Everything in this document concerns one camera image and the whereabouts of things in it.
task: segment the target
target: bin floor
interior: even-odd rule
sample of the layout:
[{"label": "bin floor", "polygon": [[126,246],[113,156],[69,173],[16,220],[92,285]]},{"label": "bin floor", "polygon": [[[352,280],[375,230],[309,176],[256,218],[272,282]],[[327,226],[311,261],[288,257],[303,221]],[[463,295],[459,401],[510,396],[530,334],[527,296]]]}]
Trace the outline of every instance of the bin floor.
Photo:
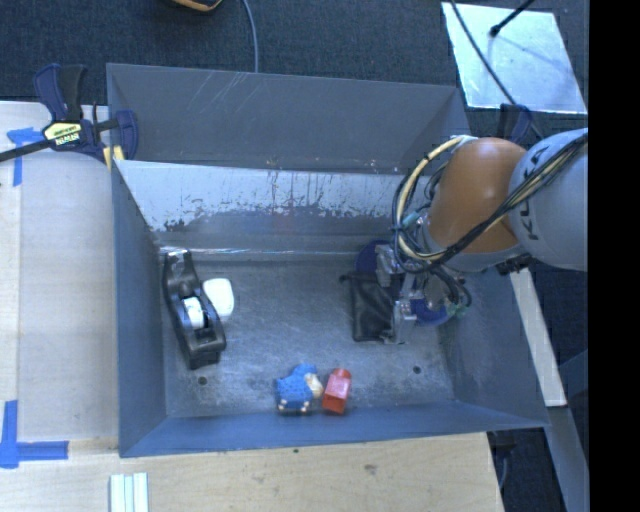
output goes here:
[{"label": "bin floor", "polygon": [[221,360],[189,370],[163,311],[167,414],[216,416],[273,411],[275,381],[300,363],[326,384],[334,368],[352,374],[349,407],[386,407],[453,399],[439,331],[416,326],[407,343],[355,342],[344,256],[314,261],[220,261],[199,256],[201,280],[228,278],[235,309]]}]

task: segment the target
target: black cord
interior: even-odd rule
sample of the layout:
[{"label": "black cord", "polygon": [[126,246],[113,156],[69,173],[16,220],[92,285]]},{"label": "black cord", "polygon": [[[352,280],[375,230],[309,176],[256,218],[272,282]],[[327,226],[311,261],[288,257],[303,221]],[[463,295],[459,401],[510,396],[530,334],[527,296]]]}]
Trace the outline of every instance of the black cord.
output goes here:
[{"label": "black cord", "polygon": [[[462,30],[464,30],[464,33],[467,35],[467,38],[469,39],[469,42],[471,43],[471,46],[473,46],[473,49],[478,54],[478,57],[480,57],[480,60],[484,64],[484,67],[487,69],[487,71],[489,72],[489,74],[491,75],[493,80],[496,82],[496,84],[498,85],[500,90],[503,92],[503,94],[507,97],[509,102],[512,105],[517,105],[518,103],[516,102],[516,100],[513,98],[513,96],[511,96],[511,94],[509,93],[507,88],[504,86],[504,84],[502,83],[500,78],[498,78],[498,75],[493,70],[493,68],[491,67],[491,65],[489,64],[489,62],[485,58],[485,56],[482,54],[482,50],[480,50],[480,47],[478,46],[478,44],[476,43],[475,39],[471,35],[471,31],[469,30],[469,27],[467,27],[467,24],[464,22],[464,19],[462,18],[462,15],[460,14],[460,11],[458,10],[458,6],[456,5],[456,2],[454,0],[449,0],[449,3],[451,3],[451,7],[453,8],[453,12],[455,13],[456,18],[458,18],[458,21],[460,22],[460,26],[462,27]],[[542,135],[542,132],[540,132],[540,130],[538,129],[538,127],[536,126],[534,121],[531,122],[531,129],[536,134],[536,136],[538,137],[539,140],[542,140],[544,138],[544,136]]]},{"label": "black cord", "polygon": [[251,14],[251,7],[247,0],[242,0],[247,16],[249,17],[249,23],[251,24],[251,36],[253,38],[253,72],[258,72],[259,50],[258,50],[258,34],[256,32],[256,24],[253,22],[253,14]]},{"label": "black cord", "polygon": [[[436,173],[434,173],[434,175],[432,175],[429,179],[429,182],[426,185],[426,188],[429,187],[429,184],[432,184],[432,186],[435,186],[437,184],[437,182],[439,181],[440,177],[442,176],[444,171],[444,166],[442,168],[440,168]],[[397,217],[397,212],[398,212],[398,199],[400,197],[400,193],[402,191],[402,189],[404,188],[404,185],[406,184],[407,180],[409,179],[411,173],[407,173],[402,180],[400,181],[398,187],[396,188],[394,194],[393,194],[393,199],[391,202],[391,216],[394,222],[396,222],[396,217]],[[417,184],[418,180],[416,180],[413,184],[412,189],[409,191],[409,193],[407,194],[407,201],[406,204],[411,204],[413,195],[415,193],[415,189],[416,189],[416,184]],[[418,208],[418,211],[427,208],[429,205],[431,204],[430,200],[428,203],[422,205],[420,208]],[[464,297],[465,299],[465,305],[468,307],[471,305],[471,294],[469,293],[469,291],[467,290],[467,288],[465,286],[462,285],[462,283],[458,282],[456,279],[454,279],[451,275],[449,275],[444,269],[440,268],[439,266],[432,266],[427,264],[426,262],[422,261],[422,260],[416,260],[416,259],[412,259],[412,258],[407,258],[406,255],[403,255],[402,252],[400,251],[399,248],[399,238],[400,235],[402,235],[405,243],[415,252],[421,251],[423,250],[422,247],[420,246],[420,244],[417,242],[416,240],[416,233],[411,234],[407,231],[407,227],[404,227],[402,224],[399,225],[394,225],[393,226],[393,254],[394,257],[396,259],[396,262],[398,263],[398,265],[400,266],[400,268],[406,272],[407,274],[412,274],[412,275],[416,275],[416,274],[424,274],[425,272],[430,273],[436,277],[438,277],[441,281],[443,281],[445,283],[445,285],[447,286],[447,288],[449,289],[449,293],[451,295],[450,299],[451,301],[456,304],[456,305],[460,305],[462,303],[462,297]],[[410,268],[409,266],[407,266],[407,262],[411,261],[414,264],[418,264],[419,267],[418,268]]]},{"label": "black cord", "polygon": [[509,457],[504,457],[502,459],[502,473],[500,474],[500,481],[498,485],[500,487],[500,492],[504,492],[504,484],[507,483],[507,476],[509,475]]},{"label": "black cord", "polygon": [[[520,183],[510,194],[509,196],[498,206],[495,212],[489,216],[484,222],[473,227],[467,234],[462,236],[456,243],[448,246],[444,249],[441,256],[433,261],[429,261],[426,263],[425,260],[420,258],[411,258],[409,259],[413,261],[420,261],[423,263],[422,272],[431,272],[436,273],[444,263],[453,258],[458,253],[462,252],[466,247],[468,247],[476,238],[482,235],[489,227],[491,227],[498,219],[509,213],[516,206],[521,204],[523,201],[527,200],[532,195],[536,194],[543,187],[546,187],[549,183],[551,183],[555,178],[557,178],[558,174],[564,168],[564,164],[572,159],[575,155],[578,154],[579,151],[588,143],[588,132],[583,133],[579,137],[569,141],[565,144],[559,151],[557,151],[551,158],[549,158],[544,164],[542,164],[539,168],[535,169],[527,178]],[[403,180],[400,182],[400,185],[396,189],[392,201],[392,215],[393,220],[396,222],[397,218],[397,201],[400,196],[400,191],[402,190],[404,184],[406,183],[409,175],[405,176]],[[394,238],[394,254],[398,263],[400,264],[403,270],[406,270],[405,262],[402,261],[400,257],[399,251],[399,237],[403,236],[403,240],[405,243],[410,244],[411,251],[416,254],[426,253],[427,249],[420,247],[420,244],[414,239],[414,237],[409,236],[406,232],[404,226],[402,224],[393,226],[393,238]]]},{"label": "black cord", "polygon": [[423,191],[424,198],[427,200],[426,208],[429,208],[431,206],[431,202],[433,201],[433,198],[436,195],[436,185],[440,183],[440,179],[442,178],[442,175],[444,174],[444,170],[446,168],[447,168],[446,164],[442,165],[436,172],[434,172],[429,177],[429,181],[427,182]]}]

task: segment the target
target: white tape roll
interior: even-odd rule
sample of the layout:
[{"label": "white tape roll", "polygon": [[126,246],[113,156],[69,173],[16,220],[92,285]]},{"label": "white tape roll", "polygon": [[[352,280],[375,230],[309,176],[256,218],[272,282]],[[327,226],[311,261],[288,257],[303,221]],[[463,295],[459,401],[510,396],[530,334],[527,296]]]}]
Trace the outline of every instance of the white tape roll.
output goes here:
[{"label": "white tape roll", "polygon": [[189,297],[188,299],[184,299],[182,303],[187,310],[187,315],[189,315],[189,321],[193,329],[202,329],[204,327],[204,312],[202,311],[202,306],[200,306],[198,298]]},{"label": "white tape roll", "polygon": [[209,279],[202,283],[202,289],[207,297],[209,297],[213,307],[216,308],[220,321],[227,321],[235,305],[231,282],[222,277]]}]

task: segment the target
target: red toy block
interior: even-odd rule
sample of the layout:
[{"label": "red toy block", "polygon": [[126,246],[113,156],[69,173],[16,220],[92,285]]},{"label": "red toy block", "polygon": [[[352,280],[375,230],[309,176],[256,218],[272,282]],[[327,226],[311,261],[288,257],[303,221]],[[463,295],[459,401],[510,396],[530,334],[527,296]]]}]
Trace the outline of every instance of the red toy block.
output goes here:
[{"label": "red toy block", "polygon": [[344,368],[336,368],[329,375],[329,382],[322,398],[322,407],[338,414],[344,413],[349,389],[351,389],[351,373]]}]

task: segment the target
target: blue painter's tape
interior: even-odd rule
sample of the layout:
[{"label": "blue painter's tape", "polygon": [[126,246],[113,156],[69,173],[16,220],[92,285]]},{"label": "blue painter's tape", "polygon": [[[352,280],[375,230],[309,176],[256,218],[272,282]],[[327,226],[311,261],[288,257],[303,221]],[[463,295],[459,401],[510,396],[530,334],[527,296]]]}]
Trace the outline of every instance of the blue painter's tape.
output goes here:
[{"label": "blue painter's tape", "polygon": [[[21,128],[19,130],[10,130],[7,132],[7,137],[16,145],[16,148],[23,146],[24,144],[31,144],[32,142],[40,142],[44,140],[42,133],[34,130],[33,128]],[[22,183],[22,157],[16,158],[13,165],[13,186],[17,187]]]},{"label": "blue painter's tape", "polygon": [[37,443],[18,442],[18,401],[5,402],[2,441],[0,442],[0,468],[15,469],[22,461],[66,460],[69,441]]}]

